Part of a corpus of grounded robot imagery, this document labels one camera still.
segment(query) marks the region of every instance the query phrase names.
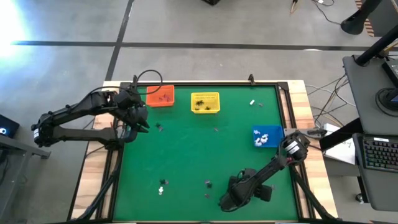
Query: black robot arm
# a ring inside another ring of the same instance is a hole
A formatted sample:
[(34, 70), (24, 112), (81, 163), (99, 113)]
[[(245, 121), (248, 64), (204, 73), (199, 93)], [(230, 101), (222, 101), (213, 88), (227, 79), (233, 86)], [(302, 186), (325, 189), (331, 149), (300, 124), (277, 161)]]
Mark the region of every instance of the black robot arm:
[[(296, 131), (286, 136), (279, 144), (274, 158), (256, 172), (254, 169), (244, 169), (238, 176), (231, 176), (227, 192), (220, 199), (220, 207), (224, 212), (233, 212), (250, 202), (252, 197), (268, 202), (271, 199), (272, 189), (263, 185), (267, 179), (287, 166), (294, 166), (307, 158), (310, 141), (300, 132)], [(305, 195), (314, 205), (323, 219), (335, 220), (320, 204), (305, 182), (294, 172), (294, 179), (301, 186)]]
[(137, 133), (147, 133), (147, 110), (136, 88), (131, 85), (115, 91), (94, 91), (75, 105), (66, 105), (58, 111), (49, 111), (32, 125), (34, 141), (39, 146), (49, 147), (59, 141), (98, 141), (109, 148), (118, 143), (117, 132), (113, 128), (102, 130), (67, 129), (60, 125), (86, 115), (109, 113), (130, 127), (125, 141), (135, 140)]

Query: green mat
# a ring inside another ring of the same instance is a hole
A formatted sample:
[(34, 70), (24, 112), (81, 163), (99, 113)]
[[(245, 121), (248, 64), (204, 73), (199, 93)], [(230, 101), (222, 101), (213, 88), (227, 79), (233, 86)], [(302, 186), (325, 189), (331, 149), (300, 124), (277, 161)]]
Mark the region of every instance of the green mat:
[[(190, 111), (192, 92), (214, 91), (220, 93), (218, 114)], [(231, 175), (246, 167), (259, 170), (275, 154), (275, 148), (254, 147), (252, 139), (253, 125), (282, 124), (274, 87), (176, 86), (173, 107), (148, 111), (150, 132), (140, 133), (124, 150), (114, 220), (297, 220), (289, 169), (266, 182), (275, 187), (270, 202), (253, 198), (231, 213), (218, 206)], [(162, 195), (160, 179), (170, 182)], [(212, 181), (211, 189), (205, 180)]]

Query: black desk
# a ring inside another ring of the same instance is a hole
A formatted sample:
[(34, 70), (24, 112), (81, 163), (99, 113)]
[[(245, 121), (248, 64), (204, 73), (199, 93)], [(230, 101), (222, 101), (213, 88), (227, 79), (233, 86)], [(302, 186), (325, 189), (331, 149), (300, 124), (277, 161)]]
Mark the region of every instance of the black desk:
[[(355, 63), (353, 57), (343, 58), (359, 118), (321, 139), (323, 150), (351, 138), (354, 133), (398, 136), (398, 118), (384, 114), (374, 100), (380, 89), (394, 87), (381, 67), (384, 62), (384, 59), (374, 58), (367, 66), (362, 67)], [(358, 182), (364, 201), (369, 201), (376, 210), (398, 211), (398, 174), (376, 170), (369, 172), (363, 166), (358, 168), (361, 174)]]
[(3, 223), (8, 219), (12, 203), (22, 182), (29, 159), (33, 155), (40, 156), (42, 159), (48, 159), (50, 152), (25, 145), (2, 135), (0, 135), (0, 149), (9, 151), (8, 159), (10, 164), (4, 181), (0, 185), (0, 223)]

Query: white object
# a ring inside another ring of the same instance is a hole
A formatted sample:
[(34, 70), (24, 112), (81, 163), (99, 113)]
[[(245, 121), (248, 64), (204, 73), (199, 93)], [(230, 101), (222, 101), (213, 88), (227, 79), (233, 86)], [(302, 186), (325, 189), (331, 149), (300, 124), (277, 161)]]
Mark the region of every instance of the white object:
[(383, 139), (383, 138), (373, 138), (375, 141), (384, 141), (384, 142), (389, 142), (388, 139)]
[[(325, 124), (323, 129), (327, 130), (328, 132), (326, 135), (329, 135), (339, 130), (339, 127), (332, 124)], [(327, 150), (325, 156), (355, 165), (355, 146), (353, 139), (351, 138)]]

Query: debris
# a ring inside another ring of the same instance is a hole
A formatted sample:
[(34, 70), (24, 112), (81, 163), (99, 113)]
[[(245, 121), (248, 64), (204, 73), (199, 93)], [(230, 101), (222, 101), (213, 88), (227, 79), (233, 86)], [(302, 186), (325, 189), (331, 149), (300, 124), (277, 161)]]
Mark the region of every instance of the debris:
[(203, 100), (199, 100), (199, 101), (197, 101), (197, 105), (198, 106), (200, 106), (200, 105), (202, 105), (202, 104), (204, 104), (205, 102), (203, 102)]
[(163, 127), (159, 123), (156, 123), (156, 128), (159, 129), (159, 131), (163, 130)]
[(257, 146), (257, 147), (262, 146), (261, 139), (260, 139), (260, 138), (257, 138), (257, 139), (254, 141), (254, 145)]

